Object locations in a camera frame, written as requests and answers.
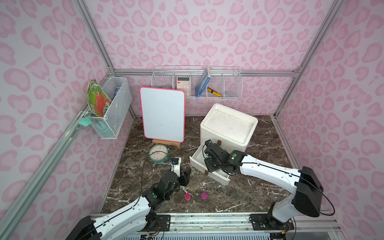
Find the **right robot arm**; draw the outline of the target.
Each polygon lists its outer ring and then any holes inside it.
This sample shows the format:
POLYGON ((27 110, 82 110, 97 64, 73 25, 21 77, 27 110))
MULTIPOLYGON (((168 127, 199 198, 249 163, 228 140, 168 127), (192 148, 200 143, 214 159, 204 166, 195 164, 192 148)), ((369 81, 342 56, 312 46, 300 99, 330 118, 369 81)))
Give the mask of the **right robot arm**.
POLYGON ((290 193, 282 201, 271 205, 266 221, 283 224, 298 215, 317 218, 321 214, 324 188, 311 168, 290 169, 261 161, 244 152, 228 153, 216 143, 207 140, 203 157, 208 172, 222 170, 228 175, 259 178, 290 193))

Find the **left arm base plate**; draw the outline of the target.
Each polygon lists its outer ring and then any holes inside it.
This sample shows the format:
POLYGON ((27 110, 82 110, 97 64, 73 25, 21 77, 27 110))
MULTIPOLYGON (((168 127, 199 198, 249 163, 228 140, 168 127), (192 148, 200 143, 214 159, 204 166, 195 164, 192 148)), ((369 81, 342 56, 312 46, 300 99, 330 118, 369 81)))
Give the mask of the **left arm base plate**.
POLYGON ((171 215, 157 215, 150 213, 146 216, 146 225, 141 232, 152 232, 160 229, 164 232, 170 231, 171 215))

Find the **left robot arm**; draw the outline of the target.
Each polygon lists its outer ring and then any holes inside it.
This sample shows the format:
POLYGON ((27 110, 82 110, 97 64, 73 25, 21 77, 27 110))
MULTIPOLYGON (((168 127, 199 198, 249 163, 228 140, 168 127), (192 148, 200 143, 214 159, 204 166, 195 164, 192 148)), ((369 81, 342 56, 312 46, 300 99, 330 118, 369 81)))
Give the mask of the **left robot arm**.
POLYGON ((155 231, 157 223, 155 210, 169 201, 174 192, 190 182, 191 168, 177 175, 168 171, 158 183, 145 190, 136 200, 103 217, 82 218, 66 237, 67 240, 120 240, 142 230, 155 231))

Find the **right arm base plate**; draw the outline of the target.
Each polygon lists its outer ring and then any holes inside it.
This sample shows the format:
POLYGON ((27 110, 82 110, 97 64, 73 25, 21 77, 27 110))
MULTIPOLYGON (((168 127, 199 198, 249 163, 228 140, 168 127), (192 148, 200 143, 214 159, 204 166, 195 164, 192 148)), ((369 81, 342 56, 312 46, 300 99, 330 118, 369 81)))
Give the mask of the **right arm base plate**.
POLYGON ((295 225, 292 220, 282 223, 273 217, 268 218, 267 214, 251 214, 249 221, 252 224, 254 231, 290 231, 295 230, 295 225))

